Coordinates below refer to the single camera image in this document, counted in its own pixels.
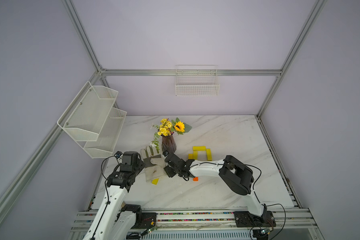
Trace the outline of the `white grey work glove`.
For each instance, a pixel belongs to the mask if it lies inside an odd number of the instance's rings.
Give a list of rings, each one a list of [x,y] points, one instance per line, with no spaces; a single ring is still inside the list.
[[[167,176],[165,173],[165,158],[162,151],[157,150],[152,145],[147,145],[141,149],[141,156],[145,163],[146,182],[151,182],[155,179]]]

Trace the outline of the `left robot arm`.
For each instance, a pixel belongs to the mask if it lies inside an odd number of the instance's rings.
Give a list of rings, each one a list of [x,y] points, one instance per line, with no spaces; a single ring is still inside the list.
[[[122,162],[105,180],[103,203],[84,240],[124,240],[136,225],[137,211],[123,211],[122,203],[145,163],[137,152],[125,152],[121,158]]]

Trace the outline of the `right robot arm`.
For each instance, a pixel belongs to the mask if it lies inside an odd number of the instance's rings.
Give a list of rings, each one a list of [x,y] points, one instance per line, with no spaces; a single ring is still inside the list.
[[[231,191],[244,197],[250,215],[261,222],[265,221],[267,206],[257,197],[255,192],[256,180],[250,166],[231,155],[227,155],[219,161],[198,161],[194,159],[184,161],[174,153],[165,151],[164,157],[167,164],[164,171],[170,178],[175,175],[185,181],[198,177],[221,178]]]

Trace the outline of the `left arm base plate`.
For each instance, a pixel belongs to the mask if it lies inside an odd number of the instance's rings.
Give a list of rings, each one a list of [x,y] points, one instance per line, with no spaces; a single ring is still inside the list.
[[[136,224],[133,229],[147,229],[152,222],[157,221],[157,213],[142,212],[136,215]]]

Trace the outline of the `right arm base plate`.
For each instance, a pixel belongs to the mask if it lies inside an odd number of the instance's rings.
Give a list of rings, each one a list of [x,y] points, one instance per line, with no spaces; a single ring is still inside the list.
[[[276,222],[271,211],[265,211],[260,217],[250,214],[248,211],[234,212],[234,220],[238,228],[276,227]]]

